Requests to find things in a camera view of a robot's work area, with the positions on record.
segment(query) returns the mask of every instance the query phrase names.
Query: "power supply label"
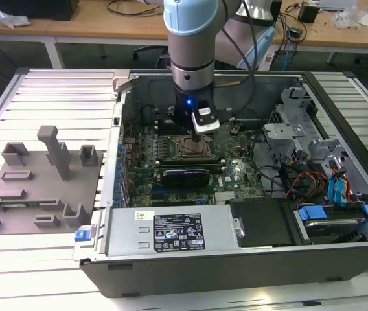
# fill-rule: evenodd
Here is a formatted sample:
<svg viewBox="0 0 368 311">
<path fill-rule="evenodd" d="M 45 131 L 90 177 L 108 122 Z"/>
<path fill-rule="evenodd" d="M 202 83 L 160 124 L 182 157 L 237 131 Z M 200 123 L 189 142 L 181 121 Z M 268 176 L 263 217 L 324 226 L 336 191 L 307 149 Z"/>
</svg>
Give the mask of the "power supply label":
<svg viewBox="0 0 368 311">
<path fill-rule="evenodd" d="M 159 253 L 205 249 L 201 214 L 155 215 L 154 249 Z"/>
</svg>

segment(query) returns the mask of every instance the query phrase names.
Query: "metal bracket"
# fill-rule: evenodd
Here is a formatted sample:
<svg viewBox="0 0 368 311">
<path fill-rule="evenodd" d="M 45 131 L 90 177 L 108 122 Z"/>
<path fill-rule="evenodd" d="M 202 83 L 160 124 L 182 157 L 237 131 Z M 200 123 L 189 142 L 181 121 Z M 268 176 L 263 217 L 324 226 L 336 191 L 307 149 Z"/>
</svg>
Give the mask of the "metal bracket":
<svg viewBox="0 0 368 311">
<path fill-rule="evenodd" d="M 305 132 L 300 125 L 289 125 L 285 123 L 269 123 L 264 126 L 270 139 L 295 139 L 305 136 Z"/>
<path fill-rule="evenodd" d="M 338 139 L 313 140 L 308 145 L 310 157 L 313 160 L 324 160 L 332 154 L 335 148 L 340 147 Z"/>
<path fill-rule="evenodd" d="M 131 86 L 131 75 L 129 69 L 117 69 L 113 73 L 112 85 L 115 92 L 121 92 Z"/>
</svg>

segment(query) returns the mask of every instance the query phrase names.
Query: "wire bundle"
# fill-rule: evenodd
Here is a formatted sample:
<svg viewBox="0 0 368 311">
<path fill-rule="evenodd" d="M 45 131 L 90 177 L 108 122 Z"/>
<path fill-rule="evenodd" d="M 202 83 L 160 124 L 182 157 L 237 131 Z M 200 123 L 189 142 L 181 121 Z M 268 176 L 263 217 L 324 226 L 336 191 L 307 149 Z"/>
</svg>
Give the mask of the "wire bundle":
<svg viewBox="0 0 368 311">
<path fill-rule="evenodd" d="M 325 188 L 325 182 L 329 181 L 328 178 L 320 173 L 320 172 L 316 172 L 316 171 L 305 171 L 300 173 L 296 179 L 293 181 L 291 188 L 294 189 L 294 187 L 296 186 L 296 184 L 298 183 L 298 181 L 301 179 L 301 177 L 303 178 L 309 178 L 310 181 L 312 182 L 312 186 L 310 187 L 310 190 L 306 193 L 305 196 L 302 196 L 300 198 L 296 198 L 295 199 L 295 203 L 304 203 L 306 201 L 308 201 L 310 198 L 312 198 L 315 195 L 321 194 Z M 289 197 L 289 195 L 291 194 L 291 190 L 289 190 L 286 193 L 286 197 Z"/>
<path fill-rule="evenodd" d="M 336 168 L 331 168 L 331 171 L 332 171 L 333 174 L 338 174 L 338 170 Z M 339 179 L 342 179 L 344 184 L 345 184 L 345 196 L 347 198 L 347 203 L 352 202 L 351 197 L 350 197 L 350 195 L 351 195 L 351 184 L 350 184 L 349 180 L 344 175 L 340 176 Z"/>
<path fill-rule="evenodd" d="M 298 23 L 300 23 L 301 26 L 303 27 L 304 31 L 301 34 L 300 38 L 295 39 L 295 38 L 290 37 L 290 35 L 289 35 L 290 27 L 288 26 L 288 21 L 287 21 L 288 17 L 293 18 Z M 291 64 L 293 58 L 296 56 L 298 45 L 306 39 L 306 36 L 308 35 L 308 29 L 306 28 L 306 25 L 302 21 L 297 19 L 295 16 L 287 14 L 287 13 L 279 13 L 277 21 L 282 24 L 283 38 L 282 38 L 281 44 L 279 45 L 279 48 L 275 52 L 275 57 L 274 57 L 273 61 L 275 61 L 276 59 L 284 60 L 284 69 L 283 70 L 285 70 L 288 62 L 289 62 L 289 64 Z M 289 58 L 290 44 L 291 43 L 293 44 L 293 53 Z"/>
<path fill-rule="evenodd" d="M 111 7 L 113 3 L 117 4 L 117 7 L 115 9 Z M 159 6 L 155 8 L 149 8 L 148 10 L 143 10 L 140 12 L 125 13 L 119 10 L 119 4 L 120 4 L 119 0 L 113 0 L 110 3 L 108 3 L 108 5 L 106 5 L 106 8 L 108 9 L 108 11 L 114 14 L 121 15 L 121 16 L 128 16 L 128 17 L 148 17 L 148 16 L 154 16 L 154 15 L 160 15 L 162 13 L 162 10 L 159 10 L 160 9 Z"/>
</svg>

